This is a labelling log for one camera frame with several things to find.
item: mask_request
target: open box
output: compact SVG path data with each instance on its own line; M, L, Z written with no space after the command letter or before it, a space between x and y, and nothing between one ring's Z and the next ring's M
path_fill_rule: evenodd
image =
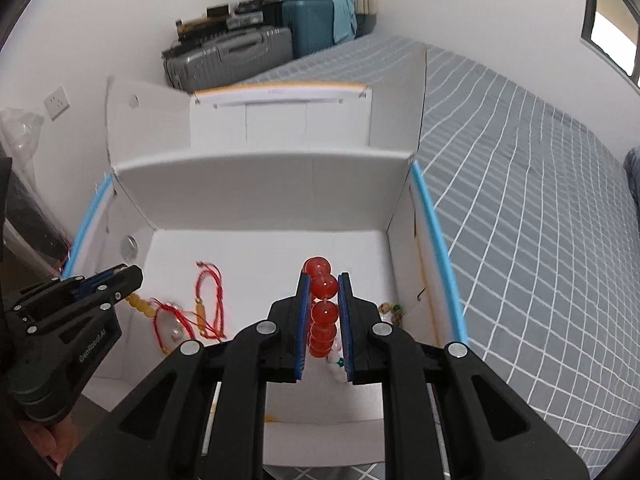
M127 259L143 269L140 296L193 310L195 262L213 262L233 336L292 296L302 263L320 254L334 275L350 274L356 296L399 303L416 340L465 341L444 239L413 162L425 68L418 50L372 86L268 84L194 96L112 79L113 174L66 276ZM163 358L148 318L125 301L116 312L122 337L84 390L108 410ZM338 382L324 360L307 355L298 384L270 384L266 413L277 420L265 426L266 464L384 460L380 386Z

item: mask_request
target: plastic bag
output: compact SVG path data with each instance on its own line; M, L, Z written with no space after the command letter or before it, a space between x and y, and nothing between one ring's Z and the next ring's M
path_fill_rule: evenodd
M0 110L0 129L14 158L14 167L20 168L34 189L36 174L33 169L33 155L38 149L43 124L42 116L26 110L18 108Z

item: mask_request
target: bed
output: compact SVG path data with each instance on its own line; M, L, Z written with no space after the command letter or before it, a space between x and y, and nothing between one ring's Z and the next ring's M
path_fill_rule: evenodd
M412 43L373 35L251 81L373 84ZM594 478L640 418L640 239L622 167L574 118L434 46L420 138L471 346Z

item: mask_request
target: electrical outlet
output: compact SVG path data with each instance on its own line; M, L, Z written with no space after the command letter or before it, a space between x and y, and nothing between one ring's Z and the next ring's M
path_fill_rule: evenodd
M44 105L49 112L51 120L58 117L62 112L69 108L69 100L66 98L65 89L58 88L53 94L44 99Z

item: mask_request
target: suitcase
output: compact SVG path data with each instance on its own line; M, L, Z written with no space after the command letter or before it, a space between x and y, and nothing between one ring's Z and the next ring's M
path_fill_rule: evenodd
M289 27L295 59L334 46L334 3L331 0L288 0L267 4L264 23Z
M179 45L162 56L170 85L193 93L231 85L291 61L291 31L284 27L235 30L195 48Z

